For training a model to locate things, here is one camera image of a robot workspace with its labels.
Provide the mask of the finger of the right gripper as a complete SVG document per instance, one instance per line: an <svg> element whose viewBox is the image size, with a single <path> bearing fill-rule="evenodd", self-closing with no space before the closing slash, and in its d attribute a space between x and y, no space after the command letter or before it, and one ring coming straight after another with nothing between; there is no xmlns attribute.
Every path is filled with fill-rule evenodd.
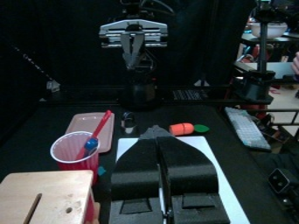
<svg viewBox="0 0 299 224"><path fill-rule="evenodd" d="M120 34L120 43L122 47L122 59L125 61L125 67L128 69L133 69L134 68L134 62L133 62L134 39L130 37L130 34L128 32L124 32Z"/></svg>
<svg viewBox="0 0 299 224"><path fill-rule="evenodd" d="M132 50L132 66L137 67L142 58L145 35L137 32L133 36L133 50Z"/></svg>

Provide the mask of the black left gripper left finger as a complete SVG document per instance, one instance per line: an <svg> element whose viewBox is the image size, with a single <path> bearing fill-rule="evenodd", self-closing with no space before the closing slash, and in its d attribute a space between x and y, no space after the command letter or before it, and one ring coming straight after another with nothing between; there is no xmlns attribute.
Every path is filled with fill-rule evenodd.
<svg viewBox="0 0 299 224"><path fill-rule="evenodd" d="M137 140L116 160L108 224L164 224L154 140Z"/></svg>

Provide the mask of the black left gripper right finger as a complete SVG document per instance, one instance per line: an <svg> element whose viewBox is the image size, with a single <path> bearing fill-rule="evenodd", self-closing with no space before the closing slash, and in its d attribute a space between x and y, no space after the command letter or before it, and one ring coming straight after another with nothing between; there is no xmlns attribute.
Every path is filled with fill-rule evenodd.
<svg viewBox="0 0 299 224"><path fill-rule="evenodd" d="M166 224L229 224L217 172L206 156L176 137L154 141Z"/></svg>

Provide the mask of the person's hand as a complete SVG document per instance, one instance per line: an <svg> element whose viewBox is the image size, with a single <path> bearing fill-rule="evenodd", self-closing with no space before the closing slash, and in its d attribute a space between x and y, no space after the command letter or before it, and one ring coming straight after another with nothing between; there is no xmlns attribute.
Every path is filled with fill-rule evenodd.
<svg viewBox="0 0 299 224"><path fill-rule="evenodd" d="M291 67L293 69L295 75L299 76L299 52L295 53Z"/></svg>

